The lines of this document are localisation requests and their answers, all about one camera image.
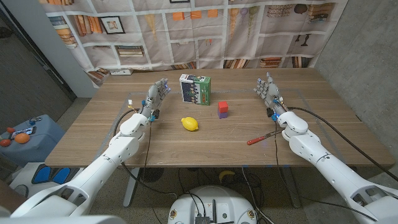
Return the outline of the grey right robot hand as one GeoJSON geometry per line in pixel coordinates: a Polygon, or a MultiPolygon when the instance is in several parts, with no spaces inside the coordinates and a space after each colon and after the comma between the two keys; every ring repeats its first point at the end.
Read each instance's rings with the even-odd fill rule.
{"type": "Polygon", "coordinates": [[[266,79],[257,79],[257,86],[254,92],[260,96],[264,101],[267,109],[267,116],[277,121],[279,116],[288,111],[287,107],[284,105],[283,97],[280,95],[280,91],[270,72],[266,73],[266,79]]]}

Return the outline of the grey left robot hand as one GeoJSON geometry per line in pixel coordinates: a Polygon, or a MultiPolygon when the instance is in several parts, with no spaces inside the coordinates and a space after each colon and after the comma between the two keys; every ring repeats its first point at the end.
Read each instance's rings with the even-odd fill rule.
{"type": "Polygon", "coordinates": [[[155,111],[160,111],[162,101],[169,92],[170,88],[168,87],[167,78],[162,78],[155,82],[148,89],[140,114],[144,115],[146,118],[151,118],[155,111]]]}

